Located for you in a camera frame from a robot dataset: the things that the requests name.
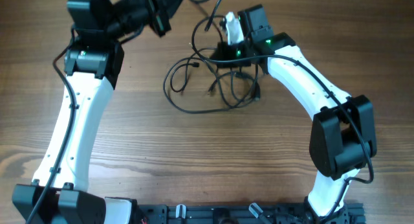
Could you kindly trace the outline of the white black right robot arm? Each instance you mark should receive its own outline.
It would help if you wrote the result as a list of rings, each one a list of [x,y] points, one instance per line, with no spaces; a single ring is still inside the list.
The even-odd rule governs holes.
[[[262,5],[227,13],[221,23],[227,41],[219,43],[211,60],[219,67],[255,64],[281,82],[312,120],[310,157],[317,169],[313,189],[305,200],[308,222],[354,220],[343,202],[351,181],[369,170],[377,153],[373,105],[364,96],[353,97],[328,81],[305,58],[286,33],[275,34]]]

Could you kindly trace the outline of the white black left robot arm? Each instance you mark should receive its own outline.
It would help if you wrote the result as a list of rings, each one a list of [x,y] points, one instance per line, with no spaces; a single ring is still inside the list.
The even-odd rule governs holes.
[[[170,30],[183,0],[67,0],[71,40],[60,53],[64,95],[45,156],[28,185],[18,184],[12,203],[27,223],[149,223],[135,199],[98,197],[88,191],[98,126],[116,87],[123,44],[145,26]]]

